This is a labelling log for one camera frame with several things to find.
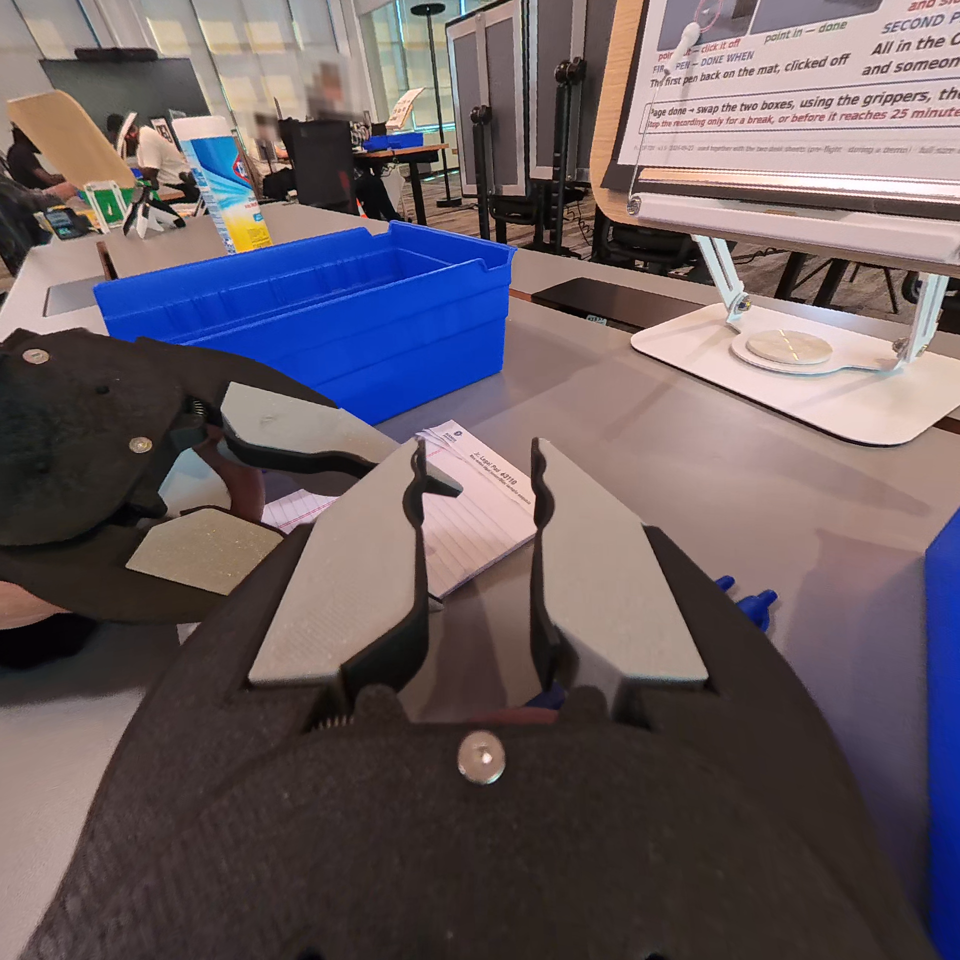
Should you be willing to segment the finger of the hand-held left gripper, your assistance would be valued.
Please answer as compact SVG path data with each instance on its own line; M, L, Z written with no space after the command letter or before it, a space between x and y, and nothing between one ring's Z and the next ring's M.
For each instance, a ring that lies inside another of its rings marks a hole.
M226 596L283 540L273 527L203 507L150 526L125 568Z
M314 495L342 495L399 447L336 405L234 381L220 414L223 441L236 460L292 477Z

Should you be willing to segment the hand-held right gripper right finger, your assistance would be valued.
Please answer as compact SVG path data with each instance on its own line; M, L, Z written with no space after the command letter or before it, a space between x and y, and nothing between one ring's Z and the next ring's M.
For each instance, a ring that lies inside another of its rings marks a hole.
M616 722L641 690L709 671L638 515L550 440L531 444L530 651L544 691L591 689Z

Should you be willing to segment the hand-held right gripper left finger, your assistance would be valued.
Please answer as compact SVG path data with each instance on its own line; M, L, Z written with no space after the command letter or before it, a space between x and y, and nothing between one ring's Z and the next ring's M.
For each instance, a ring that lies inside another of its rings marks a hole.
M354 700L416 676L429 646L426 481L413 438L320 515L248 672L253 687L319 685Z

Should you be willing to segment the blue plastic bin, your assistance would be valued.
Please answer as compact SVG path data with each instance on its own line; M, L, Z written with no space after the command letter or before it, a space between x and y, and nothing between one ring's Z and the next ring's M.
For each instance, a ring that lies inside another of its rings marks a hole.
M259 361L371 425L502 370L516 249L362 225L93 289L108 334Z
M924 556L928 864L927 920L945 959L959 957L959 514Z

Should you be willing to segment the white lined notepad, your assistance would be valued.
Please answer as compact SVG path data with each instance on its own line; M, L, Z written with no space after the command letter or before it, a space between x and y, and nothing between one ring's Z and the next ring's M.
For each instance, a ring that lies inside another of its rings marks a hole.
M462 485L456 497L422 500L428 590L441 601L534 538L535 496L519 468L456 421L418 436L428 465Z

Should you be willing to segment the person's left hand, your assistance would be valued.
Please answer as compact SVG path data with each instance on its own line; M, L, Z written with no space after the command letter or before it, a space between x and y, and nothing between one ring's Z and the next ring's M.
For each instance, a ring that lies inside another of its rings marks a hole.
M62 607L42 600L15 583L1 582L2 631L31 626L66 613Z

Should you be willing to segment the black handheld device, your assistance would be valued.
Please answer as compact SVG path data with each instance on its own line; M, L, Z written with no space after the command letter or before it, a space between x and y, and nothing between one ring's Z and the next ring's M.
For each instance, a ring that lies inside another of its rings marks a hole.
M66 205L48 207L42 215L50 232L61 241L81 238L94 232L88 216Z

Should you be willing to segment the green box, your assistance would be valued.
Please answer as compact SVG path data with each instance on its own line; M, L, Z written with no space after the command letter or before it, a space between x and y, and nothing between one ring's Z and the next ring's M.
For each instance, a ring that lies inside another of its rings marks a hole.
M122 187L113 180L91 181L79 191L81 198L93 211L102 233L123 227L130 214L138 185Z

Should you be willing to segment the wipes canister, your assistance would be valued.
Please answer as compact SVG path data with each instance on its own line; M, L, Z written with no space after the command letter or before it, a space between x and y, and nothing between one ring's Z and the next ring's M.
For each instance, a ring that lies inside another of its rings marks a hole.
M175 136L200 196L230 255L272 246L243 151L221 116L175 118Z

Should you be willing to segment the white book stand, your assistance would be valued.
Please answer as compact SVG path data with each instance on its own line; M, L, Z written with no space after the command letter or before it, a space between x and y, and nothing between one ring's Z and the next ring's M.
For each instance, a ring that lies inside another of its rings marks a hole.
M591 154L606 216L690 235L719 304L633 335L656 361L864 446L903 445L958 408L958 360L930 350L958 278L959 174L947 183L617 163L647 2L617 2ZM751 301L727 241L918 272L894 340Z

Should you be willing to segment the brown top desk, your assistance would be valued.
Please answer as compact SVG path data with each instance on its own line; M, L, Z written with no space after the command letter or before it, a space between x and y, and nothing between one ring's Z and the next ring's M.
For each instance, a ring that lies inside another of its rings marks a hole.
M424 144L418 147L408 147L401 149L360 151L354 153L354 159L368 164L380 163L399 163L406 165L409 171L409 183L414 200L415 222L420 226L427 225L426 206L423 191L420 165L422 163L434 163L446 158L446 150L449 144L441 142L438 144Z

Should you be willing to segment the wooden stand board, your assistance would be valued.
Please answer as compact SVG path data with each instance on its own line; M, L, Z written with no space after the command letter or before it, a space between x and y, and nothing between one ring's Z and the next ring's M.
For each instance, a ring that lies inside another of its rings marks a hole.
M6 112L71 185L86 188L113 183L120 189L137 186L130 167L68 93L51 90L11 99L6 101Z

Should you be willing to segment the grey rolling partition panel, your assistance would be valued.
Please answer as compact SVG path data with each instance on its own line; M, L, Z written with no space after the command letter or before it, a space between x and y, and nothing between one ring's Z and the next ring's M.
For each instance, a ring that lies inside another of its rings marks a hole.
M567 179L591 179L591 151L617 2L530 1L524 6L529 90L529 164L533 180L554 166L558 66L580 59L582 81L571 92Z
M486 109L486 185L522 197L527 187L525 40L519 1L490 2L444 26L462 195L477 196L472 114Z

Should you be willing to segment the printed instruction sheet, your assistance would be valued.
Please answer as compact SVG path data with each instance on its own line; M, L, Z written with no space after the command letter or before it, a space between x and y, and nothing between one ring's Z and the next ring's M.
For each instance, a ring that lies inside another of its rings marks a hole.
M616 163L959 175L957 1L647 2Z

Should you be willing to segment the dark wall screen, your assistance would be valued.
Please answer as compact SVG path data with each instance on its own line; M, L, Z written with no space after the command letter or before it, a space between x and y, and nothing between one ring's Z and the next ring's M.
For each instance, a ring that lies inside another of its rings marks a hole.
M112 114L136 113L141 121L172 113L208 116L210 107L191 61L48 59L39 62L55 90L72 96L101 130Z

